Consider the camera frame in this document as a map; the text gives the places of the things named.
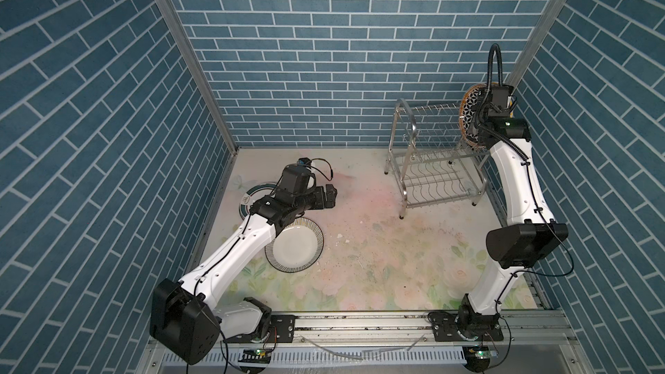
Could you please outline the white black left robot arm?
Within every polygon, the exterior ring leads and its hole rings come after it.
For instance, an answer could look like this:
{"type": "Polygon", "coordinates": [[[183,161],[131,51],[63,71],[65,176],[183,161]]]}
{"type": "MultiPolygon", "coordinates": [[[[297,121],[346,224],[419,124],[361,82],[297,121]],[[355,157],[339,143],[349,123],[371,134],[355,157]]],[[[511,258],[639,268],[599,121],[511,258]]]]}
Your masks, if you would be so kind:
{"type": "Polygon", "coordinates": [[[250,208],[239,228],[197,268],[173,281],[164,279],[152,292],[150,335],[188,365],[199,363],[223,339],[270,336],[272,310],[247,297],[221,312],[214,309],[248,263],[287,226],[309,210],[335,206],[333,185],[301,193],[279,190],[250,208]]]}

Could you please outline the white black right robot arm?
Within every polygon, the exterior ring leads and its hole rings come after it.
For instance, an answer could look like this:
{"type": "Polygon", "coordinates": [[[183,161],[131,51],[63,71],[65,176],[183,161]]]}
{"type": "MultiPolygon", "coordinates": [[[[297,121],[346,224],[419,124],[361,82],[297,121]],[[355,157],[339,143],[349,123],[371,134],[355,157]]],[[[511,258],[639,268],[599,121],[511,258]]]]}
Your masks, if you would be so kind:
{"type": "Polygon", "coordinates": [[[500,175],[507,224],[486,235],[488,262],[455,313],[429,313],[436,341],[501,340],[500,310],[520,275],[557,249],[569,235],[543,196],[528,123],[513,115],[513,87],[491,82],[475,101],[464,98],[462,136],[489,151],[500,175]]]}

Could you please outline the black white geometric pattern plate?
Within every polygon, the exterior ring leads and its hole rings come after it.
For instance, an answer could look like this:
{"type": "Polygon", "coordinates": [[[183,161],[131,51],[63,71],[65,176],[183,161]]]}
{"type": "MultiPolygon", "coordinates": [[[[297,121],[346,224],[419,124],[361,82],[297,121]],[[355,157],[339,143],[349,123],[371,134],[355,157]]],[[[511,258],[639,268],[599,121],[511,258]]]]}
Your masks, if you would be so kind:
{"type": "Polygon", "coordinates": [[[475,150],[484,150],[487,145],[481,141],[475,127],[476,106],[484,100],[487,94],[486,84],[476,84],[470,88],[462,98],[459,109],[459,128],[462,140],[475,150]]]}

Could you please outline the white plate black striped rim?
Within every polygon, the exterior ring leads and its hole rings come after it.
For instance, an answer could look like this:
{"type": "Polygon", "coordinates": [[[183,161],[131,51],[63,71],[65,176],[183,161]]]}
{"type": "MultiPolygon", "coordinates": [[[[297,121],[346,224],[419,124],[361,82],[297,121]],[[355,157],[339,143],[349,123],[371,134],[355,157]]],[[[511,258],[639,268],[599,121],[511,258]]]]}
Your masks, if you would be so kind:
{"type": "Polygon", "coordinates": [[[325,246],[323,231],[315,221],[298,218],[265,249],[268,263],[276,270],[299,273],[310,268],[320,258],[325,246]]]}

